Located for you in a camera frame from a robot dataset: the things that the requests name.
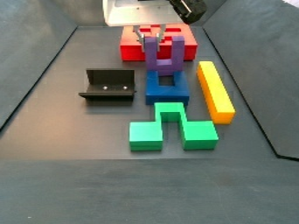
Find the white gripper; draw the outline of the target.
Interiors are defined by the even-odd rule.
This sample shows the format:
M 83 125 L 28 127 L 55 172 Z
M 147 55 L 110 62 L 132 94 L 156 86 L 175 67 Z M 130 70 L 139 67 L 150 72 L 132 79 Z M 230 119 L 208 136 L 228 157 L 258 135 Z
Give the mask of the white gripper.
M 182 22 L 168 0 L 103 0 L 103 13 L 108 26 L 134 26 L 142 52 L 146 51 L 146 35 L 140 32 L 140 25 L 160 25 L 156 33 L 156 51 L 160 52 L 166 24 Z

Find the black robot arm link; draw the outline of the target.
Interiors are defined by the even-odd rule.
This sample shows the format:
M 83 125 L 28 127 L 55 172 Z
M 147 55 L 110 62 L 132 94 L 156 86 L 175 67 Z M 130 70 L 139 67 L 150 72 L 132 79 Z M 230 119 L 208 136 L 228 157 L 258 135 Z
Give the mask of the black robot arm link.
M 182 21 L 190 25 L 198 22 L 207 11 L 203 0 L 168 0 Z

